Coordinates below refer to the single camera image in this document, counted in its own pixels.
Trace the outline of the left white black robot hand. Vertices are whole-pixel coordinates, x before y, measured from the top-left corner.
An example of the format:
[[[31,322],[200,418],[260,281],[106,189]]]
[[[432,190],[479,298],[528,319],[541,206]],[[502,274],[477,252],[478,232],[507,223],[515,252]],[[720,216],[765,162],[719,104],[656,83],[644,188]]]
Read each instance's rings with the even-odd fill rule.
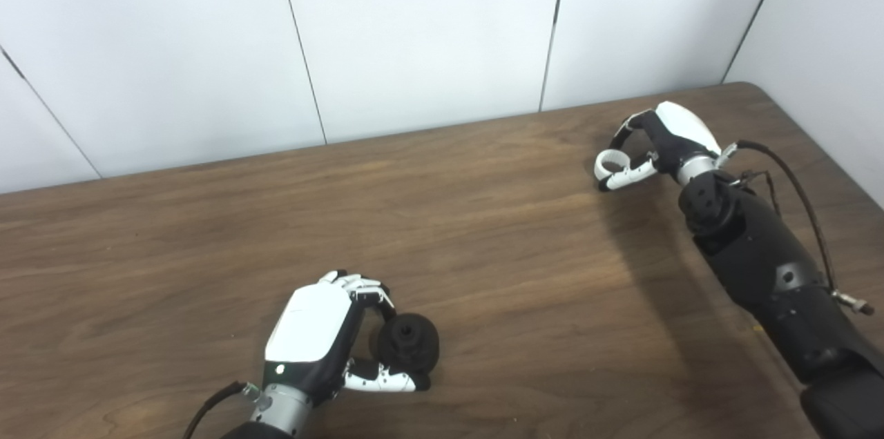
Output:
[[[398,314],[389,289],[360,273],[330,271],[315,284],[297,288],[279,316],[263,351],[262,386],[286,386],[303,393],[312,407],[342,389],[372,393],[429,391],[427,373],[397,364],[352,358],[365,314],[385,322]]]

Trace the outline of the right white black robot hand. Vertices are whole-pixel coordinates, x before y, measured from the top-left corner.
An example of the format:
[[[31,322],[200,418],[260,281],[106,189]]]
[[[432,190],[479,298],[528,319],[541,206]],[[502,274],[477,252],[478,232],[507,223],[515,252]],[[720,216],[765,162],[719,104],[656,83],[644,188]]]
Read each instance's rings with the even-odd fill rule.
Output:
[[[651,143],[650,152],[631,158],[623,146],[637,131]],[[694,112],[675,102],[628,116],[608,148],[597,154],[593,174],[603,193],[643,182],[654,175],[669,175],[685,187],[699,175],[719,168],[723,150],[707,125]]]

